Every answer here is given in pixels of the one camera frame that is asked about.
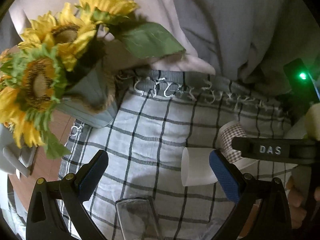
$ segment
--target plaid tablecloth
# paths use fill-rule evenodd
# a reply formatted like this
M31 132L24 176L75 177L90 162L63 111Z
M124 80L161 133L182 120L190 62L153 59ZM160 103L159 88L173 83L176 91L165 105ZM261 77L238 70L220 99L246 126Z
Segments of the plaid tablecloth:
M290 128L279 103L224 78L199 73L130 72L119 76L123 91L116 118L94 129L75 122L59 176L76 173L99 149L109 166L84 207L107 239L123 239L115 202L150 195L166 239L192 239L215 218L233 208L219 183L183 187L181 156L185 146L215 148L219 128L238 120L248 136L281 138ZM291 167L257 161L242 172L259 179L288 180ZM72 235L77 232L63 203L61 212Z

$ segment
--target sunflower center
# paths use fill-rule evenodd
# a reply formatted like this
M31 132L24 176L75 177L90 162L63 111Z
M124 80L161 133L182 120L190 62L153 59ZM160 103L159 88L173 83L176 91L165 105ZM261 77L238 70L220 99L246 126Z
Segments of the sunflower center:
M69 24L52 31L55 44L75 41L78 36L79 28L78 25Z
M26 100L29 104L39 110L44 110L48 106L51 95L48 95L52 79L47 76L48 69L53 68L52 60L42 58L28 64L23 78L26 91Z

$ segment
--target green led indicator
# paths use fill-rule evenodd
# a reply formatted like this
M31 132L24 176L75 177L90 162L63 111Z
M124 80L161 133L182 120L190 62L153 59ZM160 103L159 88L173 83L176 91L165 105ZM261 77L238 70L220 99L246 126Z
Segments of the green led indicator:
M299 77L302 78L303 80L307 79L307 75L305 73L301 73Z

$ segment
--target wooden table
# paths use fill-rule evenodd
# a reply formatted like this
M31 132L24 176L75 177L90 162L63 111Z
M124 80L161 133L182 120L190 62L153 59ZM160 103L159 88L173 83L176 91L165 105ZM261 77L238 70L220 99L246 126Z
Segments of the wooden table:
M65 144L67 142L74 121L75 119L67 114L63 114L57 110L53 112L53 120L49 127L51 132L60 140L60 143ZM60 164L61 159L47 159L43 148L39 147L31 167L31 175L28 178L21 174L19 180L15 174L9 175L13 189L26 210L29 209L36 180L40 177L45 178L47 181L57 180Z

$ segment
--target human hand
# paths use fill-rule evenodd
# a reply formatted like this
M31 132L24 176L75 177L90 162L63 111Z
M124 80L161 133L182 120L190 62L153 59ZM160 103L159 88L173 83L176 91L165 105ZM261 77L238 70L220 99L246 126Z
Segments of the human hand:
M288 194L288 203L290 208L292 229L297 229L301 227L302 222L307 215L307 211L301 207L301 203L304 198L301 192L294 187L294 180L292 177L289 178L286 188L290 190ZM316 201L320 201L320 187L316 188L314 197Z

